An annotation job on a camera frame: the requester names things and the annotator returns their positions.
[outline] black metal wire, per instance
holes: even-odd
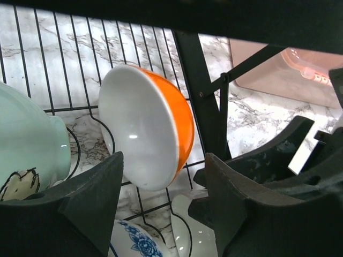
[[[70,110],[73,110],[73,103],[71,101],[70,88],[69,88],[69,83],[68,83],[68,76],[67,76],[66,68],[65,68],[64,56],[63,56],[63,48],[62,48],[62,44],[61,44],[61,37],[59,36],[59,29],[58,29],[58,24],[57,24],[56,13],[53,12],[53,15],[54,15],[54,22],[55,22],[55,27],[56,27],[56,34],[57,34],[59,52],[61,53],[61,60],[62,60],[63,73],[64,73],[64,80],[65,80],[66,91],[68,93],[69,106],[70,106]]]
[[[43,43],[42,43],[41,30],[39,29],[39,22],[38,22],[38,16],[37,16],[36,9],[33,9],[33,12],[34,12],[34,18],[36,20],[37,34],[38,34],[38,39],[39,39],[39,46],[41,48],[41,53],[42,53],[42,60],[43,60],[43,67],[44,67],[45,78],[46,78],[46,81],[47,81],[48,94],[49,94],[49,100],[50,100],[50,106],[51,106],[51,113],[53,115],[55,115],[53,96],[51,94],[51,88],[50,88],[50,82],[49,82],[47,63],[45,61],[45,55],[44,55],[44,49],[43,49]]]
[[[107,132],[109,133],[109,135],[111,137],[112,145],[113,145],[113,151],[112,151],[112,154],[113,154],[115,152],[115,141],[114,141],[114,138],[113,138],[113,135],[112,135],[111,131],[109,130],[109,128],[102,121],[100,121],[97,118],[95,118],[93,116],[93,113],[92,113],[91,104],[90,104],[90,98],[88,97],[88,91],[87,91],[87,85],[86,85],[86,80],[85,80],[85,75],[84,75],[84,69],[83,69],[83,66],[82,66],[81,55],[80,55],[79,45],[77,43],[77,36],[76,36],[75,25],[74,25],[74,21],[73,21],[73,16],[72,15],[70,15],[70,20],[71,20],[71,26],[72,26],[72,29],[73,29],[74,39],[75,39],[75,46],[76,46],[77,56],[78,56],[78,59],[79,59],[79,65],[80,65],[82,81],[83,81],[83,84],[84,84],[84,89],[85,89],[85,94],[86,94],[86,101],[87,101],[88,111],[90,112],[90,117],[93,120],[95,120],[96,122],[100,123],[107,130]]]
[[[4,83],[6,83],[5,65],[4,65],[4,60],[2,57],[1,43],[0,43],[0,65],[1,65],[2,80]]]
[[[27,96],[31,97],[30,86],[28,83],[24,48],[23,48],[23,40],[21,38],[20,25],[19,25],[18,13],[17,13],[17,7],[13,6],[13,10],[14,10],[14,16],[16,18],[16,25],[17,25],[17,31],[18,31],[18,39],[19,39],[19,45],[20,45],[21,59],[23,60],[23,68],[24,68],[24,77],[25,77],[25,82],[26,82]]]
[[[24,48],[23,48],[23,40],[22,40],[21,32],[20,32],[18,13],[17,13],[17,9],[16,9],[15,6],[13,7],[13,10],[14,10],[15,18],[16,18],[18,39],[19,39],[20,50],[21,50],[21,58],[22,58],[22,62],[23,62],[23,69],[24,69],[24,75],[25,75],[25,83],[26,83],[26,88],[27,88],[27,94],[28,94],[29,97],[31,97],[31,90],[30,90],[29,81],[28,81],[28,74],[27,74],[27,68],[26,68],[26,60],[25,60],[25,54],[24,54]],[[53,12],[52,14],[53,14],[53,17],[54,17],[54,22],[55,22],[55,27],[56,27],[56,34],[57,34],[57,39],[58,39],[58,46],[59,46],[59,51],[60,51],[61,60],[62,60],[62,67],[63,67],[63,72],[64,72],[64,80],[65,80],[65,85],[66,85],[66,89],[67,89],[67,93],[68,93],[68,99],[69,99],[69,108],[55,108],[54,104],[53,104],[53,96],[52,96],[51,88],[50,88],[50,82],[49,82],[49,75],[48,75],[48,71],[47,71],[46,58],[45,58],[45,55],[44,55],[44,47],[43,47],[42,38],[41,38],[38,14],[37,14],[37,11],[35,9],[33,11],[34,11],[34,15],[35,15],[36,29],[37,29],[37,34],[38,34],[38,39],[39,39],[39,44],[40,44],[40,51],[41,51],[41,56],[42,56],[44,74],[45,74],[45,77],[46,77],[46,83],[47,83],[48,94],[49,94],[49,101],[50,101],[50,109],[45,109],[44,111],[54,115],[57,112],[74,111],[74,110],[88,110],[88,112],[90,113],[90,117],[93,120],[95,120],[96,122],[100,123],[108,131],[108,133],[109,133],[109,135],[111,137],[111,140],[112,140],[113,153],[114,153],[115,152],[115,141],[114,141],[114,137],[113,137],[111,131],[109,130],[109,128],[102,121],[100,121],[97,118],[95,118],[93,116],[93,113],[92,113],[92,110],[93,109],[97,109],[98,106],[97,105],[90,105],[90,99],[89,99],[89,96],[88,96],[87,84],[86,84],[85,75],[84,75],[84,69],[83,69],[83,65],[82,65],[82,61],[81,61],[81,55],[80,55],[80,50],[79,50],[79,45],[78,45],[76,29],[75,29],[75,25],[74,25],[74,21],[73,21],[73,16],[70,16],[70,21],[71,21],[71,26],[72,26],[72,31],[73,31],[73,37],[74,37],[74,40],[75,40],[76,53],[77,53],[78,62],[79,62],[79,66],[80,66],[80,73],[81,73],[81,78],[82,78],[82,81],[83,81],[83,86],[84,86],[87,106],[81,106],[81,107],[74,107],[73,106],[72,98],[71,98],[71,93],[70,93],[70,86],[69,86],[69,82],[68,82],[68,74],[67,74],[67,71],[66,71],[66,64],[65,64],[65,59],[64,59],[62,41],[61,41],[61,36],[60,36],[60,33],[59,33],[58,20],[57,20],[58,17],[56,15],[56,13]],[[99,83],[101,83],[100,70],[99,70],[99,66],[98,66],[98,60],[97,60],[97,57],[96,57],[96,49],[94,47],[94,41],[93,41],[93,37],[92,37],[92,28],[91,28],[90,20],[88,18],[86,18],[86,22],[87,22],[87,27],[88,27],[89,35],[90,35],[90,41],[91,41],[92,50],[93,50],[93,56],[94,56],[94,63],[95,63],[95,67],[96,67],[96,72],[97,72],[97,75],[98,75],[98,78],[99,78]],[[101,24],[102,24],[103,33],[104,33],[104,36],[105,36],[105,42],[106,42],[106,47],[107,47],[107,51],[108,51],[109,62],[110,62],[111,68],[113,68],[114,65],[113,65],[113,57],[111,55],[110,42],[109,42],[109,38],[108,38],[108,35],[107,35],[106,26],[105,26],[105,23],[104,23],[103,20],[101,20]],[[126,56],[125,56],[124,42],[122,41],[122,36],[121,36],[120,23],[116,21],[115,24],[117,26],[118,38],[119,38],[119,41],[120,41],[121,50],[122,50],[122,54],[123,54],[123,59],[121,61],[124,64],[126,64],[127,60],[126,60]],[[133,44],[134,44],[135,51],[136,51],[137,63],[138,63],[138,66],[141,67],[141,62],[140,62],[140,58],[139,58],[139,54],[138,54],[138,48],[137,48],[137,42],[136,42],[136,39],[135,39],[135,34],[133,32],[132,25],[131,24],[128,24],[128,25],[129,25],[129,28],[130,28],[130,31],[131,31],[131,36],[132,36]],[[147,59],[149,61],[150,69],[151,69],[151,71],[154,71],[153,70],[153,64],[152,64],[151,57],[150,57],[149,47],[147,45],[147,40],[146,40],[146,36],[145,36],[145,32],[144,32],[145,27],[143,27],[142,25],[139,25],[139,26],[140,26],[140,31],[142,33],[142,37],[143,37],[143,41],[144,41],[144,45],[145,45],[144,47],[145,47],[145,51],[147,53]],[[159,46],[158,37],[156,35],[156,29],[157,28],[152,27],[152,32],[153,32],[153,36],[154,36],[154,39],[155,39],[155,42],[156,42],[156,46],[157,46],[157,50],[158,50],[158,54],[159,54],[159,58],[160,58],[160,62],[161,62],[161,67],[162,67],[162,70],[163,70],[163,75],[164,75],[165,78],[167,78],[165,64],[163,62],[163,58],[162,58],[162,53],[161,53],[160,46]],[[179,84],[179,81],[178,81],[178,78],[177,78],[177,75],[176,75],[175,67],[174,67],[174,64],[173,64],[173,59],[172,59],[172,56],[170,54],[170,50],[169,50],[166,34],[165,34],[164,29],[162,29],[161,31],[163,33],[164,41],[165,41],[166,48],[167,48],[168,57],[169,57],[169,60],[170,60],[171,67],[173,69],[173,73],[174,73],[174,77],[175,77],[175,80],[176,80],[176,83],[177,83],[177,87],[180,90],[180,84]],[[4,81],[4,83],[6,83],[6,75],[5,75],[5,68],[4,68],[4,62],[3,62],[3,55],[2,55],[2,51],[1,51],[1,45],[0,45],[0,65],[1,65],[3,81]],[[80,146],[80,142],[78,141],[77,136],[74,134],[74,132],[70,128],[68,128],[68,127],[67,127],[67,130],[71,134],[71,136],[74,138],[74,140],[76,142],[76,145],[77,145],[77,151],[78,151],[78,158],[77,158],[75,167],[73,168],[72,172],[66,178],[66,179],[70,179],[71,177],[74,176],[76,170],[79,167],[80,160],[81,160],[81,146]],[[190,164],[186,163],[184,165],[184,167],[182,168],[182,169],[186,169],[187,170],[188,179],[189,179],[189,183],[190,183],[190,188],[191,189],[193,189],[193,185],[192,185],[192,181],[191,181],[191,176],[190,176],[189,168],[192,167],[192,166],[195,166],[195,165],[202,164],[202,163],[204,163],[204,160],[203,161],[199,161],[199,162],[190,163]],[[130,184],[132,184],[132,183],[131,182],[123,182],[121,184],[121,186],[126,186],[126,185],[130,185]],[[174,213],[173,208],[172,208],[172,201],[170,199],[168,188],[166,188],[166,195],[167,195],[168,202],[163,203],[163,204],[158,205],[158,206],[155,206],[155,207],[153,207],[151,209],[148,209],[148,210],[144,210],[143,203],[142,203],[142,200],[141,200],[140,189],[136,187],[136,190],[137,190],[137,195],[138,195],[140,212],[137,213],[137,214],[134,214],[134,215],[132,215],[130,217],[125,218],[125,220],[129,221],[129,220],[135,219],[137,217],[142,217],[144,224],[149,226],[150,228],[154,229],[159,234],[159,236],[161,237],[162,241],[164,243],[166,243],[166,241],[164,239],[164,236],[162,235],[161,231],[159,229],[157,229],[156,227],[154,227],[153,225],[149,224],[146,221],[146,217],[145,216],[147,214],[149,214],[151,212],[154,212],[154,211],[157,211],[157,210],[159,210],[161,208],[169,207],[171,214],[176,216],[176,217],[178,217],[178,218],[180,218],[185,223],[185,225],[186,225],[186,227],[187,227],[187,229],[189,231],[190,240],[191,240],[191,249],[190,249],[190,253],[189,253],[189,256],[190,256],[191,252],[192,252],[192,234],[191,234],[190,228],[189,228],[188,224],[185,222],[185,220],[182,217],[180,217],[179,215],[177,215],[176,213]],[[117,254],[115,253],[112,245],[110,246],[110,248],[114,252],[115,256],[117,256]]]
[[[75,136],[74,132],[71,131],[70,128],[66,127],[66,129],[72,135],[72,137],[75,139],[78,155],[77,155],[77,161],[76,161],[76,164],[75,164],[73,171],[70,173],[70,175],[65,180],[70,179],[75,174],[77,168],[79,167],[80,160],[81,160],[81,147],[80,147],[79,140],[77,140],[77,137]]]

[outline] orange bowl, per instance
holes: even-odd
[[[166,188],[181,171],[193,145],[194,123],[181,92],[145,69],[120,65],[102,81],[99,118],[115,150],[124,154],[124,175],[149,191]],[[110,153],[110,134],[102,127]]]

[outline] black metal frame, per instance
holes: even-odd
[[[340,0],[1,0],[2,3],[343,54]]]

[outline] cartoon print on mug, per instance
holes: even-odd
[[[39,175],[36,168],[14,172],[0,190],[0,201],[23,200],[37,193],[40,187]]]

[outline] bowl rim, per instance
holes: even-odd
[[[158,96],[160,102],[161,102],[161,108],[164,108],[165,112],[168,114],[168,119],[169,122],[171,124],[171,130],[173,131],[173,141],[174,141],[174,146],[175,146],[175,157],[176,160],[174,160],[174,168],[173,168],[173,172],[170,172],[168,175],[168,180],[163,180],[162,183],[150,183],[150,186],[147,187],[143,184],[139,184],[139,183],[133,183],[128,177],[126,177],[130,182],[132,182],[134,185],[136,185],[137,187],[143,189],[143,190],[148,190],[148,191],[160,191],[164,188],[166,188],[167,186],[169,186],[174,178],[175,175],[177,173],[177,166],[178,166],[178,162],[180,159],[180,145],[178,143],[178,132],[177,132],[177,127],[176,127],[176,123],[174,121],[174,117],[173,117],[173,112],[170,109],[169,103],[167,101],[167,99],[165,98],[165,96],[163,95],[162,91],[159,89],[159,87],[157,85],[155,85],[154,81],[149,77],[148,74],[146,74],[141,68],[139,67],[135,67],[133,65],[129,65],[129,64],[121,64],[118,66],[113,67],[104,77],[104,79],[102,80],[101,86],[100,86],[100,90],[99,90],[99,103],[98,103],[98,110],[99,110],[99,119],[103,121],[103,119],[101,118],[102,116],[102,102],[103,102],[103,96],[102,93],[105,89],[104,88],[109,88],[110,84],[104,84],[104,82],[106,83],[106,77],[108,78],[110,75],[112,75],[115,72],[119,72],[121,70],[126,70],[129,72],[133,72],[136,75],[139,75],[142,77],[142,79],[145,80],[146,84],[149,86],[149,88],[154,91],[156,93],[156,95]],[[107,131],[103,126],[101,126],[101,132],[103,134],[104,131]]]

